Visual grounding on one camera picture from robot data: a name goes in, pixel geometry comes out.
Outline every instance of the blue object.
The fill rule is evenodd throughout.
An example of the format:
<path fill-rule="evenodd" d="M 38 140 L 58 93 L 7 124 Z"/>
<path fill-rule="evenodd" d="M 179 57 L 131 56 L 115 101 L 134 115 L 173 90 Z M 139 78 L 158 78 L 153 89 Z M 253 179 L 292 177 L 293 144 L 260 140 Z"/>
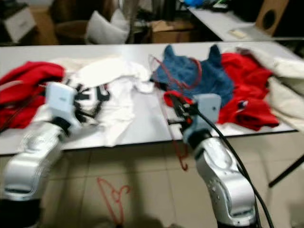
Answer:
<path fill-rule="evenodd" d="M 187 85 L 192 85 L 198 76 L 198 67 L 186 56 L 176 56 L 171 45 L 168 45 L 164 51 L 163 64 L 166 66 L 171 76 Z M 186 97 L 193 98 L 197 94 L 218 94 L 220 95 L 221 107 L 232 99 L 233 82 L 225 73 L 221 63 L 221 54 L 217 45 L 210 48 L 209 58 L 201 61 L 202 77 L 200 83 L 194 89 L 183 89 Z M 153 79 L 160 83 L 167 84 L 168 90 L 181 92 L 178 85 L 169 82 L 167 74 L 159 66 L 156 70 L 157 77 Z"/>
<path fill-rule="evenodd" d="M 184 1 L 185 4 L 187 4 L 188 6 L 201 6 L 204 3 L 204 0 L 185 0 Z"/>

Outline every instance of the white cloth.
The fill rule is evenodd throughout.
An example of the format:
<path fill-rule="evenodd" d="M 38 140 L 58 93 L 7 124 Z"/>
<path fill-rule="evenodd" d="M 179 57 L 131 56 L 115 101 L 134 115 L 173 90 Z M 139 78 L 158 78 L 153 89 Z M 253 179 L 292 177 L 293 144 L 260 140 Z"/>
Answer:
<path fill-rule="evenodd" d="M 117 9 L 111 21 L 94 11 L 86 28 L 85 39 L 93 44 L 124 44 L 128 39 L 130 24 Z"/>
<path fill-rule="evenodd" d="M 262 50 L 248 47 L 236 47 L 226 52 L 251 55 L 274 73 L 277 78 L 271 77 L 268 80 L 269 104 L 273 108 L 273 114 L 304 132 L 304 61 L 273 57 Z"/>
<path fill-rule="evenodd" d="M 148 70 L 140 64 L 128 62 L 120 57 L 109 57 L 100 60 L 81 60 L 81 59 L 56 59 L 52 61 L 65 67 L 68 74 L 64 82 L 69 80 L 68 85 L 77 87 L 83 85 L 83 92 L 89 99 L 79 100 L 81 108 L 91 111 L 98 102 L 96 87 L 104 85 L 110 93 L 110 100 L 103 102 L 101 111 L 96 120 L 100 130 L 103 131 L 104 146 L 115 146 L 117 138 L 125 131 L 134 119 L 132 90 L 136 88 L 141 93 L 151 93 L 154 84 L 149 82 L 150 74 Z M 41 106 L 33 122 L 48 121 L 51 114 L 47 105 Z"/>

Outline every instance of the wooden speaker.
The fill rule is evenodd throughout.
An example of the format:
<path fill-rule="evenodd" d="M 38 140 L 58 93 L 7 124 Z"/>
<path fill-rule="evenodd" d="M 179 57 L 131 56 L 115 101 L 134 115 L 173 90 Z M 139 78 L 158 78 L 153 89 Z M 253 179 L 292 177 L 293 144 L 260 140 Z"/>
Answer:
<path fill-rule="evenodd" d="M 303 37 L 304 0 L 264 0 L 256 26 L 275 37 Z"/>

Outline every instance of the black cable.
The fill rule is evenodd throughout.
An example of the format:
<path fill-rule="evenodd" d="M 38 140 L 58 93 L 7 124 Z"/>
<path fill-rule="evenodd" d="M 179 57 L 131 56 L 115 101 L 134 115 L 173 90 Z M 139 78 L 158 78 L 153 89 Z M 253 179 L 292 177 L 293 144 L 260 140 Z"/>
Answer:
<path fill-rule="evenodd" d="M 216 125 L 211 122 L 205 115 L 203 115 L 198 108 L 196 107 L 190 107 L 190 110 L 194 111 L 195 114 L 199 115 L 204 121 L 207 122 L 207 124 L 209 124 L 219 135 L 219 137 L 224 141 L 224 143 L 227 145 L 227 147 L 230 149 L 230 151 L 232 152 L 232 154 L 235 156 L 240 168 L 241 168 L 241 172 L 243 172 L 243 175 L 245 176 L 245 178 L 249 181 L 257 199 L 259 200 L 259 202 L 261 203 L 261 206 L 263 208 L 263 211 L 265 213 L 265 216 L 267 218 L 268 224 L 270 228 L 274 228 L 271 216 L 269 214 L 269 211 L 267 209 L 266 204 L 264 203 L 261 195 L 258 193 L 257 189 L 255 188 L 254 184 L 252 183 L 250 176 L 243 164 L 243 162 L 241 161 L 240 157 L 238 156 L 237 152 L 233 149 L 233 147 L 231 146 L 231 144 L 229 143 L 229 141 L 227 140 L 227 138 L 223 135 L 223 133 L 216 127 Z M 255 201 L 255 210 L 256 210 L 256 215 L 257 215 L 257 223 L 259 225 L 259 227 L 261 227 L 261 222 L 260 222 L 260 218 L 258 215 L 258 208 L 257 208 L 257 202 Z"/>

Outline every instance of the white table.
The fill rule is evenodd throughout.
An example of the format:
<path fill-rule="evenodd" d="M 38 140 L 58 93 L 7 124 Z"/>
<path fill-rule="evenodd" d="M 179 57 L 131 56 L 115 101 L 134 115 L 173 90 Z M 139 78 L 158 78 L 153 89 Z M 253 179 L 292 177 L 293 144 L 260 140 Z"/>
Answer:
<path fill-rule="evenodd" d="M 231 11 L 227 13 L 212 12 L 192 7 L 189 7 L 189 11 L 223 41 L 271 41 L 275 39 L 255 27 L 254 22 L 245 22 Z M 233 29 L 242 31 L 246 37 L 240 39 L 233 36 L 230 33 Z"/>
<path fill-rule="evenodd" d="M 209 48 L 213 43 L 183 43 L 174 44 L 178 55 L 187 55 L 197 59 L 206 59 Z M 249 47 L 267 50 L 276 56 L 295 59 L 298 58 L 285 47 L 273 42 L 246 42 Z M 218 43 L 219 47 L 226 48 L 240 45 L 240 43 Z M 0 75 L 4 75 L 26 61 L 48 61 L 57 57 L 94 58 L 107 55 L 121 55 L 125 59 L 135 61 L 148 67 L 148 54 L 162 58 L 166 44 L 147 45 L 99 45 L 99 46 L 35 46 L 35 47 L 2 47 L 0 48 Z M 167 124 L 162 116 L 157 95 L 133 94 L 134 112 L 136 118 L 128 129 L 119 137 L 118 144 L 153 143 L 171 140 Z M 244 136 L 261 133 L 279 133 L 294 131 L 285 123 L 278 127 L 263 127 L 255 132 L 235 124 L 219 125 L 225 136 Z M 0 155 L 14 154 L 25 130 L 9 129 L 0 135 Z M 175 139 L 181 139 L 178 126 L 173 127 Z M 94 129 L 84 131 L 77 138 L 71 139 L 64 149 L 94 148 L 103 146 L 102 133 Z"/>

